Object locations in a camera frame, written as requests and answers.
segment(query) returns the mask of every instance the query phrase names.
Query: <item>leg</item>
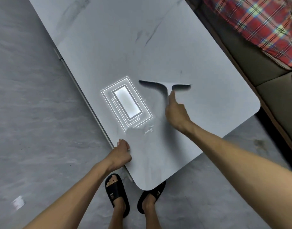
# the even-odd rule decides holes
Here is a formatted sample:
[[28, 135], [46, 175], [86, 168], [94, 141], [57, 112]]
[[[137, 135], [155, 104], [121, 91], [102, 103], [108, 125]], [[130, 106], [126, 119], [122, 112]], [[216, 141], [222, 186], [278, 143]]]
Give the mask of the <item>leg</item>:
[[[117, 177], [113, 175], [109, 182], [107, 183], [107, 187], [114, 182], [117, 181]], [[113, 201], [114, 211], [110, 221], [109, 229], [122, 229], [123, 228], [123, 214], [126, 209], [126, 205], [124, 199], [119, 197]]]
[[160, 222], [155, 211], [155, 201], [155, 197], [148, 194], [142, 203], [142, 208], [146, 217], [146, 229], [161, 229]]

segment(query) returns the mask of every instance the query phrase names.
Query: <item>slipper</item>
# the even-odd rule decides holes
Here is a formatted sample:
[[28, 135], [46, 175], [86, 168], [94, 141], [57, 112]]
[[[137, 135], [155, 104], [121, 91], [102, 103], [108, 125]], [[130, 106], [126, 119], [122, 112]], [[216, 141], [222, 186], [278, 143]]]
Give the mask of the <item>slipper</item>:
[[147, 197], [148, 194], [152, 194], [155, 197], [155, 201], [157, 201], [159, 199], [159, 197], [161, 196], [164, 188], [166, 185], [166, 181], [162, 182], [161, 184], [159, 184], [156, 188], [154, 188], [153, 190], [150, 191], [144, 191], [137, 203], [137, 209], [141, 214], [145, 214], [143, 208], [142, 208], [142, 203], [144, 201], [144, 199]]
[[[106, 187], [107, 183], [111, 179], [112, 175], [115, 175], [117, 177], [117, 181], [114, 182], [113, 184], [109, 185], [108, 187]], [[127, 198], [127, 195], [126, 195], [126, 191], [125, 191], [123, 182], [121, 181], [121, 177], [116, 173], [111, 174], [106, 179], [105, 187], [106, 187], [106, 192], [107, 192], [107, 194], [109, 196], [109, 199], [110, 199], [110, 201], [112, 203], [113, 208], [114, 208], [113, 201], [115, 199], [119, 198], [119, 197], [123, 197], [124, 202], [126, 204], [126, 209], [125, 209], [125, 212], [123, 214], [123, 218], [125, 218], [129, 214], [130, 205], [129, 205], [129, 201], [128, 201], [128, 198]]]

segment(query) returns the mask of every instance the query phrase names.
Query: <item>hand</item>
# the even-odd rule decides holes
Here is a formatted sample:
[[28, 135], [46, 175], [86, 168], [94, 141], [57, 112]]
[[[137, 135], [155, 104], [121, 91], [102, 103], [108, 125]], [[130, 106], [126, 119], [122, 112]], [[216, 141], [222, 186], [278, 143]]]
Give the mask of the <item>hand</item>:
[[119, 139], [117, 147], [115, 147], [105, 158], [109, 164], [110, 172], [123, 167], [126, 163], [132, 160], [132, 157], [128, 152], [129, 149], [130, 146], [128, 143], [125, 140]]
[[165, 109], [165, 116], [172, 127], [184, 133], [185, 126], [190, 122], [190, 118], [184, 104], [178, 104], [176, 101], [175, 91], [170, 93], [169, 104]]

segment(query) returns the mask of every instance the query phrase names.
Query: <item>sofa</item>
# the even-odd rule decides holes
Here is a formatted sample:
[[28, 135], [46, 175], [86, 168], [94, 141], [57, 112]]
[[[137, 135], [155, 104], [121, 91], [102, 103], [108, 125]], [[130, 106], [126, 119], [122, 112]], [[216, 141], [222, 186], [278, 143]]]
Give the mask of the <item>sofa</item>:
[[186, 0], [253, 89], [292, 151], [292, 69], [245, 40], [202, 0]]

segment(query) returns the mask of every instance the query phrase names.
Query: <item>gray floor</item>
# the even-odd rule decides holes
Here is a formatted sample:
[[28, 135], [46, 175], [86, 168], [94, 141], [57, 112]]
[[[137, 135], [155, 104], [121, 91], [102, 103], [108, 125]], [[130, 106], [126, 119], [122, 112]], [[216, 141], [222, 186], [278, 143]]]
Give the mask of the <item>gray floor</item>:
[[[225, 138], [288, 167], [256, 117]], [[0, 0], [0, 228], [22, 228], [109, 151], [29, 1]], [[118, 173], [131, 204], [125, 228], [144, 228], [142, 191]], [[163, 228], [269, 228], [204, 154], [167, 180], [156, 206]], [[112, 210], [102, 185], [79, 228], [107, 228]]]

